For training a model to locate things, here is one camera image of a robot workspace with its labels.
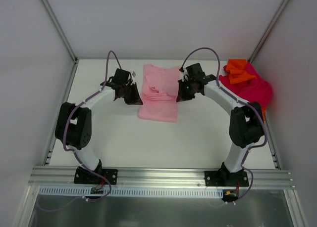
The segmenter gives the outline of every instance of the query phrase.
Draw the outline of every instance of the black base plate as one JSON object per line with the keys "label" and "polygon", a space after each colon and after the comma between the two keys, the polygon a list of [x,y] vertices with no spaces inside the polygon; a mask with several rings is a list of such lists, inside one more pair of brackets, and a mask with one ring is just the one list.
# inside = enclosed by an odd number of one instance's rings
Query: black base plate
{"label": "black base plate", "polygon": [[[103,169],[102,176],[105,176],[106,179],[109,181],[111,185],[117,184],[117,177],[118,177],[118,169]],[[83,169],[82,167],[77,167],[74,183],[75,184],[100,184],[102,181],[101,178],[97,177],[96,175],[91,174],[87,170]]]}
{"label": "black base plate", "polygon": [[240,186],[249,186],[248,175],[246,172],[242,172],[236,180],[230,180],[233,185],[228,185],[225,181],[217,175],[218,171],[204,171],[205,173],[205,184],[206,186],[232,186],[236,187],[237,182]]}

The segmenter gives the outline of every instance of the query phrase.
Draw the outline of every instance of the pink cloth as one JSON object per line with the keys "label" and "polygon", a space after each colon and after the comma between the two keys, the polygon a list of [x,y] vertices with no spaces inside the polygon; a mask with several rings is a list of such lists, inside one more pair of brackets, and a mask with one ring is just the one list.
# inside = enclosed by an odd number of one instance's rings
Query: pink cloth
{"label": "pink cloth", "polygon": [[219,80],[223,83],[223,85],[225,85],[229,90],[234,92],[239,97],[246,99],[249,102],[257,101],[261,107],[266,107],[273,95],[273,89],[271,85],[257,74],[250,62],[248,62],[245,70],[249,74],[255,75],[256,79],[251,79],[233,85],[230,84],[228,75],[220,75]]}
{"label": "pink cloth", "polygon": [[139,118],[177,122],[178,69],[179,67],[164,69],[154,65],[143,66],[143,105],[139,109]]}

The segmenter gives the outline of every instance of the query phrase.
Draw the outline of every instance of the white wall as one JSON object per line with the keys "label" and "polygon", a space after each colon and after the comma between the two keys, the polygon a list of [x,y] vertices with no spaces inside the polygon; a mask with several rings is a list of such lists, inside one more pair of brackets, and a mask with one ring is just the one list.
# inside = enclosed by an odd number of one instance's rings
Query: white wall
{"label": "white wall", "polygon": [[71,65],[39,0],[0,0],[0,226],[41,164]]}
{"label": "white wall", "polygon": [[[248,58],[281,0],[49,0],[77,56]],[[193,58],[214,59],[209,51]]]}
{"label": "white wall", "polygon": [[310,222],[317,224],[317,0],[292,0],[255,60],[272,83],[268,108],[282,165],[290,169]]}

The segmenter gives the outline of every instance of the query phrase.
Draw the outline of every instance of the white table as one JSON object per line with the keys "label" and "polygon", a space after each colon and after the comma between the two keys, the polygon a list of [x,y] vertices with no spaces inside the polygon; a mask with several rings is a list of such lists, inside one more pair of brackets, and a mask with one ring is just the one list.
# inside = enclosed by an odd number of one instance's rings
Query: white table
{"label": "white table", "polygon": [[[143,65],[170,68],[181,60],[120,60],[122,68],[135,71],[141,94]],[[199,62],[206,74],[216,75],[216,61]],[[69,102],[81,102],[97,91],[104,81],[106,60],[80,60],[69,95]],[[109,62],[108,77],[117,68]],[[178,122],[156,122],[137,117],[139,106],[126,105],[118,99],[93,117],[91,143],[103,166],[144,168],[219,168],[226,159],[231,140],[229,116],[211,99],[200,94],[178,104]],[[74,155],[65,152],[56,141],[50,165],[78,166]],[[252,169],[274,169],[268,144],[253,149],[245,166]]]}

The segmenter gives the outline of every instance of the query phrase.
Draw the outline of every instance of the metal frame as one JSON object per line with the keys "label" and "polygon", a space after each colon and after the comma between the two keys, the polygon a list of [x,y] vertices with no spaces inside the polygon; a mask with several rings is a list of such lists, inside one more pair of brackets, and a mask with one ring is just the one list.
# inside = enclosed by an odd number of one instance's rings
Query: metal frame
{"label": "metal frame", "polygon": [[[40,0],[48,17],[50,18],[53,26],[55,27],[61,41],[63,42],[68,54],[74,61],[74,65],[69,74],[69,81],[65,87],[61,104],[67,101],[70,89],[74,80],[76,69],[78,66],[78,58],[76,57],[66,35],[64,34],[52,7],[48,0]],[[258,42],[255,50],[250,56],[250,61],[254,61],[259,51],[265,44],[268,36],[272,32],[278,19],[281,17],[286,6],[290,0],[282,0],[273,18],[271,19],[268,27],[265,29],[260,41]],[[270,131],[270,122],[267,118],[267,127]],[[54,126],[57,121],[57,115],[54,120]],[[50,154],[53,151],[55,143],[54,138],[54,126],[52,127],[51,136],[46,146],[46,153],[43,157],[43,166],[35,166],[30,176],[28,183],[28,189],[23,200],[23,203],[19,209],[15,226],[28,226],[33,208],[36,203],[36,198],[39,189],[42,185],[63,185],[63,186],[78,186],[73,183],[76,167],[60,167],[60,166],[45,166],[49,164]],[[276,163],[278,170],[253,170],[254,173],[254,185],[252,189],[257,190],[284,190],[286,202],[293,220],[294,226],[308,226],[305,216],[303,214],[302,207],[300,205],[291,173],[286,170],[282,170],[281,161],[278,155],[278,151],[275,146],[274,137],[269,133],[268,142],[272,153],[276,157]],[[120,168],[118,172],[118,187],[136,187],[136,188],[195,188],[202,189],[207,188],[204,181],[204,172],[202,169],[141,169],[141,168]]]}

